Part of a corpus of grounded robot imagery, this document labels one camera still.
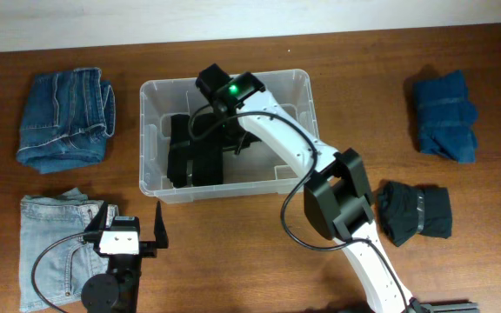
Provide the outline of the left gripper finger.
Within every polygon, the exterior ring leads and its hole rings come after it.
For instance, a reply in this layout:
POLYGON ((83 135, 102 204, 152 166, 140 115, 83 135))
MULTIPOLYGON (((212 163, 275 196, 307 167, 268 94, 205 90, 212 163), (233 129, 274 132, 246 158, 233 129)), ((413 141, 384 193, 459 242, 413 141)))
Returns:
POLYGON ((154 247, 157 250, 168 249, 169 248, 169 238, 167 235, 167 231, 165 229, 164 220, 163 220, 163 212, 161 202, 157 201, 157 206, 155 210, 155 221, 154 221, 154 230, 153 230, 155 241, 154 247))
POLYGON ((85 242, 98 242, 106 228, 108 216, 108 204, 103 202, 97 214, 84 229, 83 240, 85 242))

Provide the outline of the black garment with bands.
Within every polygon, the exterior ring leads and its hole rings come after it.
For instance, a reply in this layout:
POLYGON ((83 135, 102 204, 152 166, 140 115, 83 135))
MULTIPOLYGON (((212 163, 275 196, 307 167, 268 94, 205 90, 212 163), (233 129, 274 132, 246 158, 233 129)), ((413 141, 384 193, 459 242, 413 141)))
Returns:
POLYGON ((193 141, 188 131, 190 117, 177 114, 170 119, 170 149, 167 177, 174 188, 224 183, 223 142, 220 128, 206 138, 193 141))

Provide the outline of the dark blue jeans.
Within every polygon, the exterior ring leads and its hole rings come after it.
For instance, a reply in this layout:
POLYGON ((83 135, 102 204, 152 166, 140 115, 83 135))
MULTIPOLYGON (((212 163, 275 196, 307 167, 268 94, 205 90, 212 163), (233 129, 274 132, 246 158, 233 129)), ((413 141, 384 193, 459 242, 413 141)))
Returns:
POLYGON ((17 161, 41 174, 101 163, 116 98, 98 67, 37 74, 19 128, 17 161))

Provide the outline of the dark garment with band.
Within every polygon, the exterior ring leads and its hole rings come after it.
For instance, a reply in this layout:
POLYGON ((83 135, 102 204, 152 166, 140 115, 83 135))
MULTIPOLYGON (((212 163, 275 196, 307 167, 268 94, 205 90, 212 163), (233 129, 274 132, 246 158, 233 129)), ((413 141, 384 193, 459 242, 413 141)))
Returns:
POLYGON ((397 247, 416 234, 451 237, 453 219, 447 188, 389 181, 378 193, 377 205, 382 230, 397 247))

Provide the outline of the blue garment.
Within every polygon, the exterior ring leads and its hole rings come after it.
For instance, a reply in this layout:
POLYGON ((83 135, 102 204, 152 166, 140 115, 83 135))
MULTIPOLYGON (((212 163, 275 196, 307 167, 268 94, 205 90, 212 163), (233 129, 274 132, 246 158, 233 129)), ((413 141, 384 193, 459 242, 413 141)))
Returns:
POLYGON ((478 141, 472 129, 478 111, 469 100, 464 73, 413 84, 419 150, 458 163, 475 163, 478 141))

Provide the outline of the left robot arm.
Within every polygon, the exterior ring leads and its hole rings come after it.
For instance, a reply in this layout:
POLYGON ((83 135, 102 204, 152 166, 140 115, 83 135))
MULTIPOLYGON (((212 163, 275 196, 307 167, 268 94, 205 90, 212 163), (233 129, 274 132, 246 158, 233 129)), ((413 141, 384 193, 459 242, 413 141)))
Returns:
POLYGON ((107 270, 88 279, 81 301, 88 313, 135 313, 142 260, 157 257, 169 247, 161 204, 155 210, 152 241, 140 239, 140 221, 136 216, 109 217, 109 205, 103 203, 94 219, 85 228, 83 240, 108 260, 107 270))

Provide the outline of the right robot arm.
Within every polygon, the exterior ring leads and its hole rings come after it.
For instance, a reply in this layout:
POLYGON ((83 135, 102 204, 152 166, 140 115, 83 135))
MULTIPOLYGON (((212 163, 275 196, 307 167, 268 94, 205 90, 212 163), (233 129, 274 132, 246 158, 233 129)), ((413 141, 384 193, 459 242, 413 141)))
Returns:
POLYGON ((230 77, 217 64, 202 70, 197 89, 230 137, 249 132, 269 146, 299 177, 304 213, 316 232, 342 251, 374 312, 419 312, 418 300, 397 276, 377 233, 374 199, 362 157, 322 142, 277 102, 250 72, 230 77))

